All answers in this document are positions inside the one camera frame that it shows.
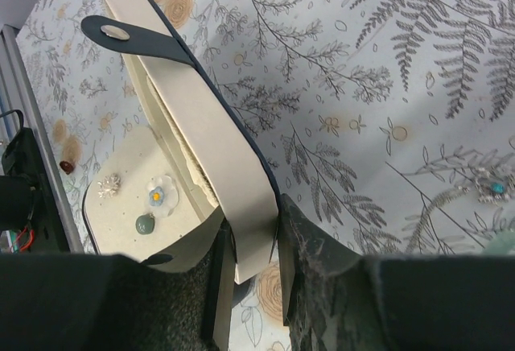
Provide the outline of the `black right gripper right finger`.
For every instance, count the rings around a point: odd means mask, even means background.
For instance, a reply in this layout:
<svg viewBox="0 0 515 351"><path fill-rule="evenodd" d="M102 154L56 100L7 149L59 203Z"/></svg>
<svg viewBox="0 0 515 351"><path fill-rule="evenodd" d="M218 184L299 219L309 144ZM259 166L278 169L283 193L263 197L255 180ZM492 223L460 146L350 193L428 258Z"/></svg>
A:
<svg viewBox="0 0 515 351"><path fill-rule="evenodd" d="M511 350L511 255L359 255L281 197L282 315L294 350Z"/></svg>

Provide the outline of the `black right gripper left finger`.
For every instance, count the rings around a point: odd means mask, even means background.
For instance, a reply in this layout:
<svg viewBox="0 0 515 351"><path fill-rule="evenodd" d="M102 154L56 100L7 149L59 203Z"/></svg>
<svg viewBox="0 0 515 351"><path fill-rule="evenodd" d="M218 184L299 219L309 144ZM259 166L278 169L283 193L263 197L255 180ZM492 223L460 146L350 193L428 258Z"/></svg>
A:
<svg viewBox="0 0 515 351"><path fill-rule="evenodd" d="M4 350L226 350L233 300L230 228L190 270L121 255L4 254Z"/></svg>

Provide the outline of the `cream and navy jewelry box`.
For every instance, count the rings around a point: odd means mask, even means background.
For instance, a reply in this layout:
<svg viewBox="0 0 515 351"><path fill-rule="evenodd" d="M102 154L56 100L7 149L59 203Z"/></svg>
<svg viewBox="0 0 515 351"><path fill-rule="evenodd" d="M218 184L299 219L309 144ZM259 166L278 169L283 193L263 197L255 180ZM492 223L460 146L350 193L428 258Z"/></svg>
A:
<svg viewBox="0 0 515 351"><path fill-rule="evenodd" d="M105 0L103 15L82 20L95 44L122 56L147 123L123 138L89 185L84 219L98 254L142 262L168 254L192 267L221 222L230 227L233 277L243 283L269 263L279 215L278 186L264 155L153 0ZM116 196L98 196L98 182L118 174ZM136 219L151 213L147 184L170 176L179 203L154 232Z"/></svg>

